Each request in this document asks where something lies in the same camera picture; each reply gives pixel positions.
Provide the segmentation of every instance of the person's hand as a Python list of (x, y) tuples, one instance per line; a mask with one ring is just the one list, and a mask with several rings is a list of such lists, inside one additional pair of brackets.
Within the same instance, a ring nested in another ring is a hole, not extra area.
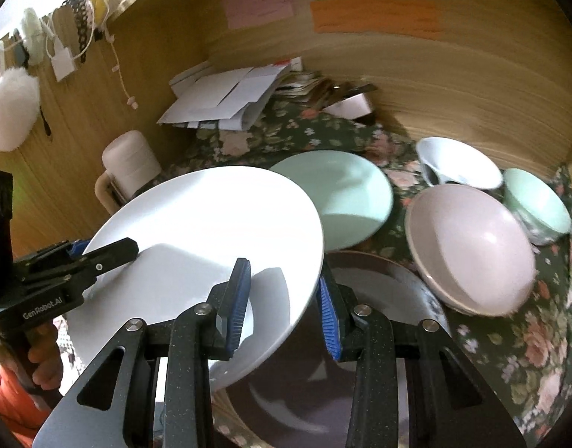
[[(27, 338), (31, 344), (28, 359), (37, 364), (33, 372), (33, 382), (45, 391), (58, 389), (62, 382), (62, 359), (56, 340), (58, 330), (53, 323), (45, 323), (36, 329), (27, 332)], [(18, 372), (18, 366), (14, 357), (6, 346), (0, 342), (0, 364), (14, 372)]]

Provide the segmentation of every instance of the white fluffy pompom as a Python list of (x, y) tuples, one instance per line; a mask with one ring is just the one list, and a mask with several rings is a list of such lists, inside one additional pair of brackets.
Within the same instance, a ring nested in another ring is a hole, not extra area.
[(39, 79), (24, 68), (0, 76), (0, 152), (22, 145), (39, 115)]

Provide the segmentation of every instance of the wooden wall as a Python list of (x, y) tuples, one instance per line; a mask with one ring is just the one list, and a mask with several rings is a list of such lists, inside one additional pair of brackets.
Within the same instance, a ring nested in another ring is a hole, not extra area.
[(228, 30), (221, 0), (195, 8), (218, 68), (302, 55), (336, 79), (375, 83), (395, 130), (467, 141), (500, 166), (549, 176), (572, 143), (572, 28), (553, 0), (434, 0), (439, 41), (316, 34), (309, 3), (262, 27)]
[[(56, 13), (56, 30), (73, 43), (76, 30), (67, 7)], [(142, 131), (162, 165), (180, 154), (189, 140), (184, 130), (160, 127), (157, 119), (174, 101), (168, 80), (202, 62), (188, 14), (126, 14), (111, 25), (122, 74), (139, 109), (126, 104), (110, 45), (94, 43), (87, 62), (63, 82), (56, 82), (49, 60), (31, 73), (39, 76), (43, 113), (52, 130), (46, 138), (40, 119), (25, 143), (0, 153), (0, 169), (13, 173), (12, 243), (16, 255), (63, 239), (91, 237), (109, 218), (93, 188), (103, 172), (102, 151), (129, 130)]]

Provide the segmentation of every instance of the light green bowl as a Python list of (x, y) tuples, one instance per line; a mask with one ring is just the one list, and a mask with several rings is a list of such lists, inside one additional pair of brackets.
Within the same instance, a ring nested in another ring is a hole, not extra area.
[(352, 153), (301, 153), (270, 170), (295, 182), (311, 198), (320, 215), (326, 251), (349, 248), (371, 237), (392, 211), (388, 178)]
[(571, 231), (571, 215), (544, 181), (524, 170), (508, 168), (504, 182), (504, 205), (524, 226), (530, 242), (546, 245)]

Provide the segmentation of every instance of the finger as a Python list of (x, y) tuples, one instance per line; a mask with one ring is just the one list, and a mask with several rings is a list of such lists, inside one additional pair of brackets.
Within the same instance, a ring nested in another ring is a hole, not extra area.
[(41, 324), (39, 327), (36, 327), (34, 330), (40, 337), (51, 337), (54, 339), (54, 342), (58, 339), (58, 329), (53, 323), (44, 323)]
[(39, 367), (33, 372), (33, 382), (43, 389), (57, 389), (60, 387), (62, 380), (63, 366), (60, 357), (51, 358), (39, 364)]
[(8, 348), (0, 341), (0, 365), (10, 369), (15, 365), (14, 358)]
[(30, 362), (39, 364), (51, 357), (59, 357), (60, 348), (54, 340), (43, 337), (29, 349), (27, 356)]

